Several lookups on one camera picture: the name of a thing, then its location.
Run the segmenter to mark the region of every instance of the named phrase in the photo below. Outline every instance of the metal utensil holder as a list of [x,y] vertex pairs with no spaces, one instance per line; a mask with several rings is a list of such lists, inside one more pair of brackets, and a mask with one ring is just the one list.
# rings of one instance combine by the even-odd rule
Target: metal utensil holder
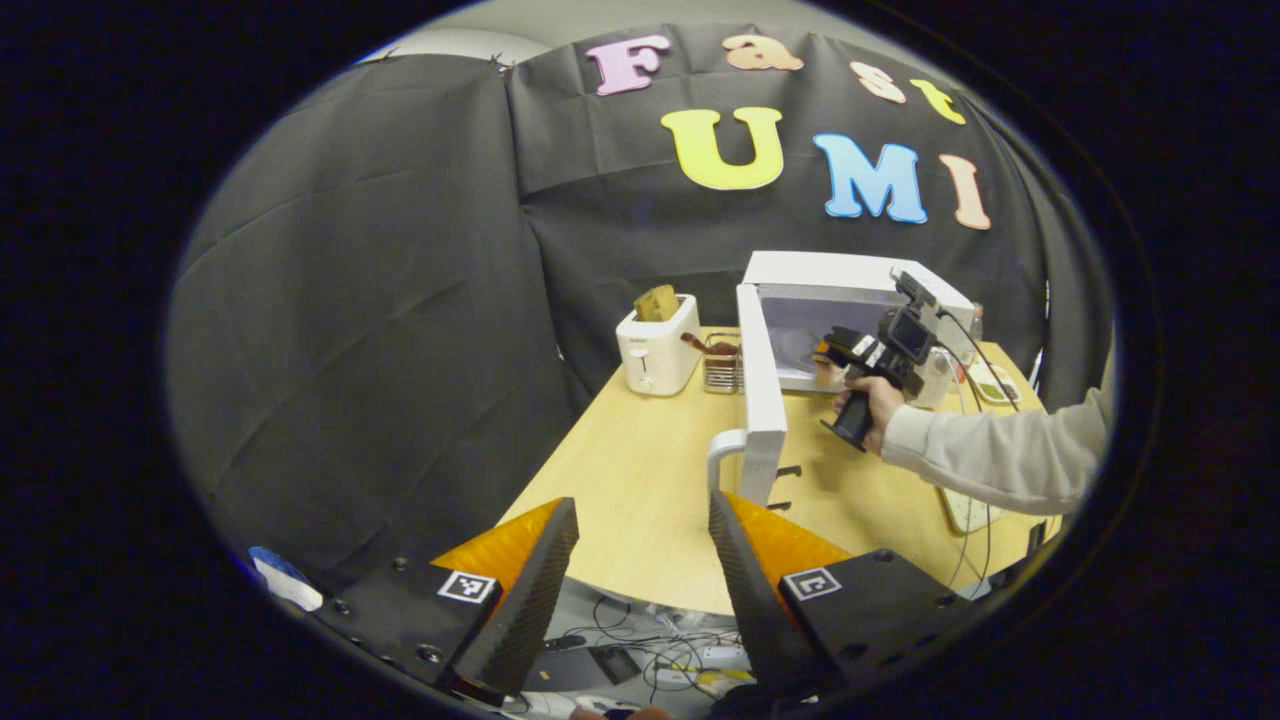
[[742,336],[739,333],[710,333],[703,341],[708,347],[723,338],[733,338],[733,355],[703,355],[703,387],[707,392],[733,395],[742,392]]

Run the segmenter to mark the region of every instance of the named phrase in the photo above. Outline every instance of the black camera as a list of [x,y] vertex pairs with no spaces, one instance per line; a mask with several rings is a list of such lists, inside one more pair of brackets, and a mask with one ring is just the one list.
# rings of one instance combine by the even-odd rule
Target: black camera
[[[814,360],[829,363],[845,370],[846,379],[863,375],[881,375],[908,398],[914,398],[924,387],[916,368],[924,364],[938,338],[923,322],[925,311],[937,315],[937,299],[908,273],[891,273],[895,287],[910,299],[905,307],[893,307],[881,318],[876,334],[861,333],[842,327],[831,328],[814,352]],[[867,452],[863,438],[870,429],[872,416],[865,392],[850,395],[836,423],[822,424],[845,442]]]

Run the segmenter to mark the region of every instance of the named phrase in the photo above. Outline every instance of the gray sleeve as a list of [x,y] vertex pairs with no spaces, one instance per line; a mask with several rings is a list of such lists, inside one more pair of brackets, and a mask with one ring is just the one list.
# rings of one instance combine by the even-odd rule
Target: gray sleeve
[[1030,515],[1071,512],[1093,480],[1115,418],[1112,352],[1102,387],[1052,415],[996,416],[902,406],[890,419],[881,457],[936,486]]

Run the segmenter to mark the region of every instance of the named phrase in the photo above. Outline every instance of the white microwave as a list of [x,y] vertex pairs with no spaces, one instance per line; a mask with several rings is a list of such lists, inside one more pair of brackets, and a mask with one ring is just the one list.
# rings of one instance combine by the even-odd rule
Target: white microwave
[[[964,327],[973,322],[973,302],[915,260],[833,252],[751,254],[737,286],[746,427],[712,439],[707,464],[712,489],[719,487],[719,460],[742,452],[739,495],[758,505],[768,502],[787,434],[782,391],[841,389],[817,382],[813,352],[833,325],[874,333],[887,310],[910,301],[895,290],[891,270],[905,270],[919,281]],[[947,346],[957,351],[966,347],[954,323],[923,320]]]

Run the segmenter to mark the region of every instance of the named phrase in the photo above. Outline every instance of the white toaster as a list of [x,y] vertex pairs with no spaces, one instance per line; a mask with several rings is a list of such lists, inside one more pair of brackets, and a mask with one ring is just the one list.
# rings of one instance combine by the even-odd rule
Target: white toaster
[[618,323],[618,351],[627,375],[627,387],[640,395],[676,395],[685,389],[701,355],[680,336],[692,333],[701,340],[698,300],[676,295],[680,309],[666,323],[641,323],[635,310]]

